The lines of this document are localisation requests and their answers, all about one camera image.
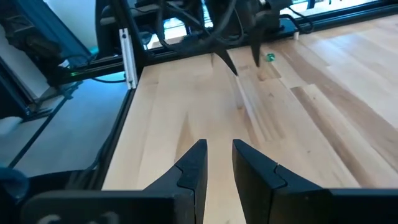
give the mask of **black cable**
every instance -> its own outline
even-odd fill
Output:
[[[313,22],[312,22],[307,16],[304,16],[303,14],[301,14],[301,13],[299,13],[299,12],[293,10],[291,7],[288,7],[288,8],[289,8],[294,14],[296,14],[296,15],[300,16],[301,18],[303,18],[303,20],[305,20],[305,21],[310,25],[310,28],[309,28],[308,30],[303,29],[302,26],[300,26],[300,24],[298,24],[297,20],[296,20],[295,18],[293,18],[293,16],[291,16],[291,15],[288,15],[288,14],[280,15],[280,18],[287,18],[287,19],[290,19],[290,20],[293,22],[294,26],[298,29],[298,31],[299,31],[300,33],[303,33],[303,34],[310,34],[310,33],[312,33],[312,32],[313,32]]]
[[[209,37],[202,40],[196,46],[190,47],[189,49],[187,49],[186,46],[181,46],[178,44],[170,45],[170,44],[166,43],[165,37],[164,37],[164,27],[163,27],[163,11],[166,9],[166,6],[165,6],[164,0],[159,0],[159,10],[157,11],[157,35],[158,35],[159,42],[164,47],[166,47],[170,50],[173,50],[177,53],[180,53],[180,54],[187,54],[187,53],[194,52],[194,51],[203,49],[205,47],[208,47],[215,39],[217,39],[221,35],[221,33],[224,31],[225,27],[228,25],[229,19],[231,18],[232,13],[234,12],[236,1],[237,0],[230,0],[227,10],[222,16],[222,20],[220,21],[219,24],[217,24],[217,26],[215,26],[216,27],[215,31],[212,32]]]
[[[97,82],[101,82],[101,83],[124,83],[126,81],[126,79],[108,81],[108,80],[100,80],[99,78],[92,78],[92,80],[97,81]]]
[[[143,10],[135,8],[135,7],[131,7],[130,9],[135,10],[137,12],[141,12],[141,13],[150,13],[150,12],[156,12],[157,11],[157,9],[151,9],[151,10],[148,10],[148,11],[143,11]]]
[[[201,22],[199,22],[196,18],[194,18],[193,16],[187,14],[183,9],[179,8],[178,6],[176,6],[176,5],[175,5],[174,3],[172,3],[172,2],[168,2],[168,4],[169,4],[170,6],[172,6],[172,7],[169,7],[168,9],[170,9],[170,10],[173,11],[173,12],[178,12],[178,13],[180,13],[181,15],[185,16],[185,19],[190,20],[192,23],[194,23],[195,25],[197,25],[198,28],[201,28],[201,29],[202,29],[204,32],[206,32],[208,35],[211,35],[211,34],[209,33],[208,29],[205,27],[205,25],[202,24]],[[238,45],[238,44],[240,44],[240,43],[243,41],[243,39],[244,39],[244,31],[243,31],[243,25],[242,25],[241,19],[239,18],[239,14],[238,14],[238,12],[236,11],[236,9],[234,8],[233,10],[234,10],[234,13],[235,13],[235,15],[236,15],[236,18],[238,19],[238,22],[239,22],[239,25],[240,25],[240,29],[241,29],[241,30],[240,30],[240,33],[239,33],[238,37],[237,37],[237,38],[232,38],[232,40],[231,40],[231,38],[229,38],[229,39],[224,39],[224,38],[222,38],[222,37],[217,37],[217,38],[216,38],[216,40],[217,40],[219,43],[224,44],[224,45]]]

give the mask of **wall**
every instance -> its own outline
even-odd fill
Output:
[[[43,0],[88,48],[97,47],[95,0]]]

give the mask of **small green cube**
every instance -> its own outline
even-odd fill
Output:
[[[275,60],[275,55],[274,54],[272,54],[272,53],[267,54],[267,62],[272,62],[274,60]]]

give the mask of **green object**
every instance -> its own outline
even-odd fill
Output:
[[[267,54],[267,62],[272,62],[275,60],[275,55],[274,54]]]
[[[100,50],[97,47],[93,47],[90,49],[91,54],[98,54],[98,52],[100,52]]]

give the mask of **wooden table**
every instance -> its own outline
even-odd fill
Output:
[[[147,187],[208,140],[205,223],[245,223],[231,144],[323,187],[398,186],[398,16],[146,67],[103,190]]]

